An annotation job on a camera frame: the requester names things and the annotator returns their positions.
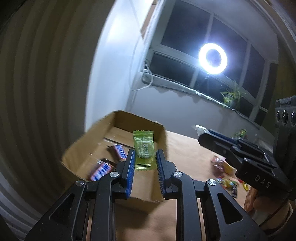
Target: glowing white ring light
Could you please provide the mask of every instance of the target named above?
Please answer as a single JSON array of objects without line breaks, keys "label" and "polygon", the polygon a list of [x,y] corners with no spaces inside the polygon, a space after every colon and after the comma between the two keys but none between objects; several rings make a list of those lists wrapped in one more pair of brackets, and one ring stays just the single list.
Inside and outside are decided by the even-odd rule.
[{"label": "glowing white ring light", "polygon": [[[218,67],[213,67],[209,64],[207,61],[207,53],[209,50],[215,49],[219,52],[221,56],[221,63]],[[227,66],[227,56],[224,50],[217,44],[205,44],[204,46],[201,47],[200,53],[198,56],[200,65],[209,73],[209,74],[219,74],[223,70],[225,70]]]}]

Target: green candy wrapper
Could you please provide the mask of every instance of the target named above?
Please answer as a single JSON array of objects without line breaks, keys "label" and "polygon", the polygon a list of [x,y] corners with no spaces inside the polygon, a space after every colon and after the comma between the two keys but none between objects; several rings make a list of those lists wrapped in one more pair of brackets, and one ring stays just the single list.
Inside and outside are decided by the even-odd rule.
[{"label": "green candy wrapper", "polygon": [[135,168],[142,171],[156,169],[153,131],[133,131],[133,143],[136,151]]}]

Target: window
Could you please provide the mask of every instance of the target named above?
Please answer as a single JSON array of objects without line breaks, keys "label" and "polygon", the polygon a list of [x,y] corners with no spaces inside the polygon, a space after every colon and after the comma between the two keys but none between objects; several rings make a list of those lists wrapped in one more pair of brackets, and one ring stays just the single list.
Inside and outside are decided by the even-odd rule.
[{"label": "window", "polygon": [[[165,7],[147,55],[152,73],[220,102],[221,92],[237,85],[244,93],[237,111],[261,125],[272,98],[277,65],[265,59],[237,29],[197,3],[167,1]],[[207,74],[199,66],[198,53],[205,43],[216,43],[224,49],[228,64],[221,74]],[[210,50],[206,58],[213,66],[221,62],[216,50]],[[268,65],[269,75],[264,72]]]},{"label": "window", "polygon": [[194,69],[176,60],[154,54],[150,64],[152,73],[189,86]]},{"label": "window", "polygon": [[251,47],[249,65],[243,88],[255,98],[257,97],[260,87],[264,64],[264,58],[253,47]]},{"label": "window", "polygon": [[231,28],[214,18],[209,43],[216,43],[224,49],[228,64],[223,73],[239,83],[247,42]]},{"label": "window", "polygon": [[177,0],[161,44],[197,58],[209,19],[208,12]]}]

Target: cardboard box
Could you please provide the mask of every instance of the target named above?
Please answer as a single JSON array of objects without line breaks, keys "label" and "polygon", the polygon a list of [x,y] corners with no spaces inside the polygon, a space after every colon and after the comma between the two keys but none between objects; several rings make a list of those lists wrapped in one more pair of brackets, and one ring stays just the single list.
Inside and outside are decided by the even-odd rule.
[{"label": "cardboard box", "polygon": [[[122,144],[126,152],[134,148],[134,130],[154,131],[154,149],[163,149],[167,157],[166,133],[161,124],[124,111],[112,112],[95,123],[64,153],[61,173],[67,183],[66,188],[78,179],[86,180],[98,159],[115,161],[107,151],[108,145]],[[130,198],[116,202],[149,213],[163,200],[157,170],[135,170]]]}]

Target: metal bolt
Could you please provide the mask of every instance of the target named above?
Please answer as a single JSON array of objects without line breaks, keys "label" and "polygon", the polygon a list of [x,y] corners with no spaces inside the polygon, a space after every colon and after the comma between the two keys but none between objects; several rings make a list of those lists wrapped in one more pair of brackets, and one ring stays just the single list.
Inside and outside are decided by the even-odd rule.
[{"label": "metal bolt", "polygon": [[215,186],[217,184],[216,180],[214,180],[214,179],[209,179],[207,182],[211,186]]},{"label": "metal bolt", "polygon": [[84,181],[83,180],[77,180],[75,184],[76,184],[76,186],[79,187],[79,186],[82,186],[84,184]]},{"label": "metal bolt", "polygon": [[179,172],[179,171],[174,172],[175,177],[182,177],[182,175],[183,175],[182,172]]},{"label": "metal bolt", "polygon": [[110,176],[111,177],[117,177],[119,174],[118,174],[118,172],[111,172],[110,173]]}]

